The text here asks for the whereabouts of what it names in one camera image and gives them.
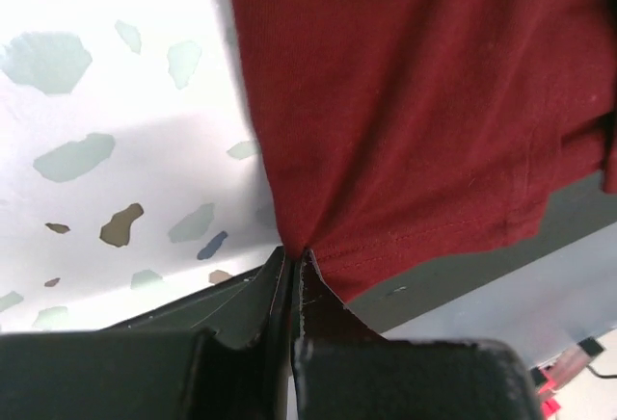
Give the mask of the dark red t-shirt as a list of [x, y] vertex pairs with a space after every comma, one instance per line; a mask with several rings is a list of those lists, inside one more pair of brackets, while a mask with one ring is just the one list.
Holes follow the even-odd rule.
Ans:
[[287, 254], [349, 301], [616, 190], [616, 0], [231, 0]]

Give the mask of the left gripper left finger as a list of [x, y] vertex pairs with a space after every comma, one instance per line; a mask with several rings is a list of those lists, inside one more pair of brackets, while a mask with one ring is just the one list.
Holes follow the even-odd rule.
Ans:
[[5, 419], [283, 419], [289, 261], [211, 311], [195, 294], [119, 327], [1, 339]]

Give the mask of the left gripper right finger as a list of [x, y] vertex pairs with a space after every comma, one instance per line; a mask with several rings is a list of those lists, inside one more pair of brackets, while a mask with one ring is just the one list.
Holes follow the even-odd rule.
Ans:
[[495, 340], [388, 340], [325, 283], [294, 272], [291, 368], [301, 419], [537, 419], [517, 354]]

